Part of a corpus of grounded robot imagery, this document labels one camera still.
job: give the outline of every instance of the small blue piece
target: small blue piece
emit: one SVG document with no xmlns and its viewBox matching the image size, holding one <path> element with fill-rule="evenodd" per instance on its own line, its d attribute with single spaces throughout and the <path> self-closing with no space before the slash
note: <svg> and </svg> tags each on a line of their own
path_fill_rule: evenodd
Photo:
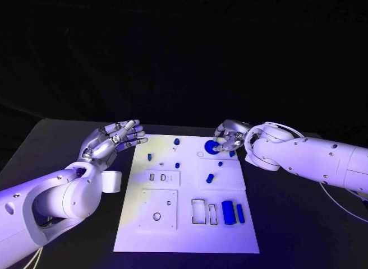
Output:
<svg viewBox="0 0 368 269">
<path fill-rule="evenodd" d="M 220 153 L 220 151 L 214 151 L 214 147 L 217 147 L 220 143 L 214 140 L 208 140 L 205 143 L 205 150 L 210 154 L 215 155 Z"/>
<path fill-rule="evenodd" d="M 207 183 L 212 183 L 214 178 L 215 178 L 215 175 L 210 174 L 208 179 L 207 179 Z"/>
<path fill-rule="evenodd" d="M 240 221 L 240 223 L 246 223 L 241 204 L 237 205 L 237 210 L 238 210 L 238 221 Z"/>
<path fill-rule="evenodd" d="M 227 225 L 237 224 L 236 209 L 233 201 L 223 202 L 224 222 Z"/>
</svg>

